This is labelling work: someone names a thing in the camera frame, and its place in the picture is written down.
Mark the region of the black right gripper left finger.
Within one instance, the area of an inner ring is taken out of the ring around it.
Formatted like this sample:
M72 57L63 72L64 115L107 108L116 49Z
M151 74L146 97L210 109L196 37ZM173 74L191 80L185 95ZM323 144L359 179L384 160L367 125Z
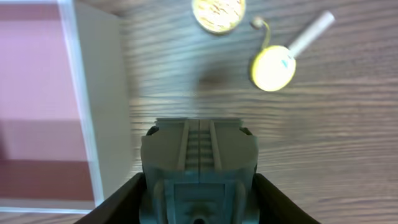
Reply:
M140 224L139 209L146 177L140 172L75 224Z

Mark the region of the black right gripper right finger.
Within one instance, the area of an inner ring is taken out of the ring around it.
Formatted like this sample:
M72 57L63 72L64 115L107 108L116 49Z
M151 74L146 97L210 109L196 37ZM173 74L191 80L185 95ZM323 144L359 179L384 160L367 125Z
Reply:
M259 224L320 224L262 174L254 174L253 190L259 207Z

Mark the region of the blue yellow toy truck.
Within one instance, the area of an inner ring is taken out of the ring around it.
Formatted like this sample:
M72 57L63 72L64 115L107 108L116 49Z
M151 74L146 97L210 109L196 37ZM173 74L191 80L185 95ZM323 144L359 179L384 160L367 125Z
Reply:
M141 223L258 223L258 145L240 119L158 119L141 139Z

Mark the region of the yellow round patterned toy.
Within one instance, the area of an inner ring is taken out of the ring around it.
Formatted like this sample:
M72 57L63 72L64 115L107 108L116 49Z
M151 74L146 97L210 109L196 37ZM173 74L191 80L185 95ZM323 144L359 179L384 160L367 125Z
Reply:
M212 34L231 32L243 19L246 11L245 0L193 0L192 11L195 19Z

